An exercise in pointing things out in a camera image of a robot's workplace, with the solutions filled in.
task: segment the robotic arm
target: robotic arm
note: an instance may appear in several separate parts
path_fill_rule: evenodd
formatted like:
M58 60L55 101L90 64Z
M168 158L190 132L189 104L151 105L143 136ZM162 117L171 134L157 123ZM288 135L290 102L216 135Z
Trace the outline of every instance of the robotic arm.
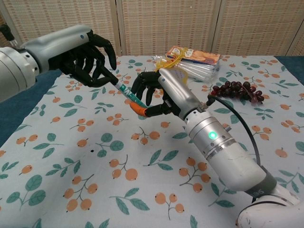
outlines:
M163 104L142 108L131 103L131 108L146 117L172 112L186 123L186 132L223 180L234 191L244 191L256 200L243 209L238 217L239 228L301 228L304 203L287 189L278 185L273 176L259 166L243 150L218 120L206 111L214 97L203 104L180 80L184 74L177 68L158 72L142 72L132 86L141 99L148 88L146 103L150 105L155 88L164 91Z
M118 79L105 68L105 57L96 48L104 47L112 69L116 56L109 40L94 34L90 27L76 25L30 40L19 48L7 25L0 27L14 48L0 48L0 102L34 85L35 77L49 70L65 74L90 87L101 87ZM96 60L96 69L89 75Z
M88 26L77 25L57 31L26 42L21 47L7 26L0 26L0 30L6 31L6 38L14 47L0 48L0 102L33 86L38 74L58 68L90 87L100 87L108 82L120 86L118 79L104 67L105 57L96 48L105 48L112 69L116 69L111 43L94 34ZM94 61L96 69L91 77L89 73ZM141 99L147 88L146 103L150 105L154 90L162 88L164 102L149 108L131 103L131 108L146 117L169 113L178 116L186 123L189 137L225 185L257 199L240 212L238 227L302 228L304 203L277 185L272 175L249 157L229 134L229 129L223 128L206 111L215 98L209 96L205 104L201 103L181 82L183 74L175 68L142 72L135 80L132 92Z

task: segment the woven wall panel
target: woven wall panel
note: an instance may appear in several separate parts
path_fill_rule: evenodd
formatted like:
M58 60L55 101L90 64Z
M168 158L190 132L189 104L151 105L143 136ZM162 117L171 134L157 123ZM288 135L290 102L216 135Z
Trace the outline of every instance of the woven wall panel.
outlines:
M304 56L304 22L294 38L293 44L290 47L287 55Z
M223 0L212 52L285 55L304 19L304 0Z
M111 0L4 0L23 42L85 24L115 47Z
M122 0L126 53L164 54L173 45L210 51L217 2Z
M0 25L5 24L4 19L0 15ZM0 33L0 48L10 46L10 43L4 38L3 34Z

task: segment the table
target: table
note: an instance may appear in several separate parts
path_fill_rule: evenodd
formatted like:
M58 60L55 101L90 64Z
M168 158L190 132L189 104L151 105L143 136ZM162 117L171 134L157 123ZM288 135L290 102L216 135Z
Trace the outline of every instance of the table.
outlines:
M117 64L129 85L154 68L150 56ZM225 100L251 127L262 164L303 198L303 85L271 56L223 56L216 83L226 80L263 92L259 106ZM190 78L188 86L205 101L213 85ZM209 111L254 158L235 116L218 103ZM1 227L234 227L251 198L223 185L183 126L171 114L139 118L112 85L62 75L0 148Z

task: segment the grapes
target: grapes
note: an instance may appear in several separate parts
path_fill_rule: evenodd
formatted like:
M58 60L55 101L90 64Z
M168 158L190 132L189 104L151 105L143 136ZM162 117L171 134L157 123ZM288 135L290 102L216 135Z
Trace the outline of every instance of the grapes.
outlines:
M218 91L219 90L219 87L217 85L213 86L213 90L214 91Z
M230 93L231 93L231 89L229 89L229 88L228 88L228 89L225 89L225 94L226 94L226 95L230 95Z
M251 103L257 103L264 101L264 97L262 96L262 91L258 90L254 86L251 86L249 82L230 82L226 81L224 85L221 87L215 85L213 86L213 91L211 91L211 95L218 97L237 97L243 100L249 100Z
M245 87L245 89L249 90L250 89L250 83L249 82L244 82L243 87Z
M241 88L242 88L242 85L236 83L234 90L239 91Z
M257 90L254 86L250 87L250 92L254 93Z
M230 98L233 98L235 96L237 96L237 93L236 93L236 91L232 90L230 93Z
M256 91L255 95L256 96L261 96L262 95L262 91L261 90Z
M230 82L229 82L229 81L225 82L225 87L226 87L226 88L229 88L229 87L230 87Z
M257 100L262 102L262 101L264 101L264 97L263 96L257 96Z

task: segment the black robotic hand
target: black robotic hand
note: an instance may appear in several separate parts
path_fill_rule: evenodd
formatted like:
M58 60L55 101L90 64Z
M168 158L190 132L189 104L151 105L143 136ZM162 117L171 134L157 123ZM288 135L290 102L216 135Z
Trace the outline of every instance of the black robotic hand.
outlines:
M77 81L89 87L101 87L108 82L115 85L118 79L105 67L105 56L97 47L104 48L108 55L110 65L116 69L116 55L110 41L94 34L93 31L87 33L89 42L60 56L50 59L50 67L60 69L65 74L70 74ZM90 72L96 60L96 68L90 76Z
M151 117L161 114L173 113L178 115L180 112L179 107L173 102L169 97L168 93L163 89L158 79L160 77L159 71L154 72L141 72L135 79L131 92L136 94L136 96L141 100L143 97L143 92L147 90L146 94L146 104L149 106L152 101L153 93L155 89L163 90L163 104L158 104L156 106L151 106L149 108L142 108L136 103L131 103L131 108L139 115Z

